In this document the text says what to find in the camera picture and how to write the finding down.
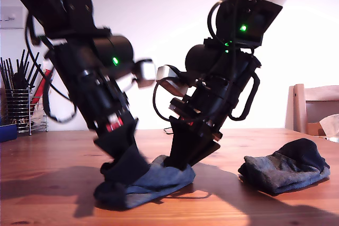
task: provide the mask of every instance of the wooden tabletop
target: wooden tabletop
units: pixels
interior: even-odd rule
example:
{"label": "wooden tabletop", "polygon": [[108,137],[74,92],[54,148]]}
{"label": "wooden tabletop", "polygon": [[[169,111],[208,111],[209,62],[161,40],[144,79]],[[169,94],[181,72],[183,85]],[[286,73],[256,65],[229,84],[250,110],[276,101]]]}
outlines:
{"label": "wooden tabletop", "polygon": [[[223,130],[221,148],[196,164],[193,184],[127,211],[93,198],[111,158],[87,131],[37,133],[1,144],[2,225],[339,225],[339,143],[286,129]],[[244,156],[266,156],[285,143],[311,138],[331,166],[328,180],[278,196],[242,183]],[[139,149],[151,162],[168,155],[172,136],[139,130]]]}

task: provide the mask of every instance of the tissue box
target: tissue box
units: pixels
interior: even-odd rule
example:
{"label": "tissue box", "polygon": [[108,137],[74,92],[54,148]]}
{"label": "tissue box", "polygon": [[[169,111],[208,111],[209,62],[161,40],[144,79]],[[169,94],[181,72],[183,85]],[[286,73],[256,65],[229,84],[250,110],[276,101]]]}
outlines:
{"label": "tissue box", "polygon": [[320,136],[327,140],[339,141],[339,114],[330,115],[320,120],[318,123],[307,125],[308,134]]}

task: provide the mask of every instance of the blue container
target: blue container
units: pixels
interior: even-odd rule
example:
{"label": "blue container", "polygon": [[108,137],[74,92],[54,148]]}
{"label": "blue container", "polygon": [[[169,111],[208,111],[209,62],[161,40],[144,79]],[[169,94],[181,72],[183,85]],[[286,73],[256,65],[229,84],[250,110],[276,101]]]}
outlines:
{"label": "blue container", "polygon": [[16,124],[0,126],[0,142],[15,140],[17,138]]}

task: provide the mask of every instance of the wall socket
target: wall socket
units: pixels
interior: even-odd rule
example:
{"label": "wall socket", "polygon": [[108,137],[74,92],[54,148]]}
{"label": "wall socket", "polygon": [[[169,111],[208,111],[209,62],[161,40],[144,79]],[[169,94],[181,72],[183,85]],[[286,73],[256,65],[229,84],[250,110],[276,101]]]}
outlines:
{"label": "wall socket", "polygon": [[0,8],[0,29],[23,28],[23,7],[2,6]]}

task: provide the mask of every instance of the white wall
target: white wall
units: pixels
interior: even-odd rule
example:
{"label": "white wall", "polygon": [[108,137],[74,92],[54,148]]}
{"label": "white wall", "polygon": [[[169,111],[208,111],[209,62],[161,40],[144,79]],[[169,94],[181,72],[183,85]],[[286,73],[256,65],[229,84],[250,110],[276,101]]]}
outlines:
{"label": "white wall", "polygon": [[[217,0],[92,0],[97,26],[109,26],[126,36],[135,50],[135,59],[153,58],[157,66],[171,64],[184,70],[188,50],[209,36],[206,19]],[[20,5],[18,0],[2,0],[2,5]],[[335,51],[339,31],[339,0],[287,0],[283,11],[264,36],[256,56],[262,63],[257,71],[261,85],[251,112],[242,122],[227,120],[225,128],[282,128],[285,126],[289,86],[306,87],[337,84],[339,56]],[[24,48],[22,31],[1,31],[1,55]],[[54,84],[63,87],[58,77]],[[240,109],[250,87],[240,98]],[[139,129],[169,126],[154,112],[153,88],[127,92],[131,111],[139,117]],[[159,91],[158,108],[164,114],[172,96]],[[71,105],[52,94],[52,110],[67,114]],[[50,122],[52,130],[86,129],[80,114],[67,125]]]}

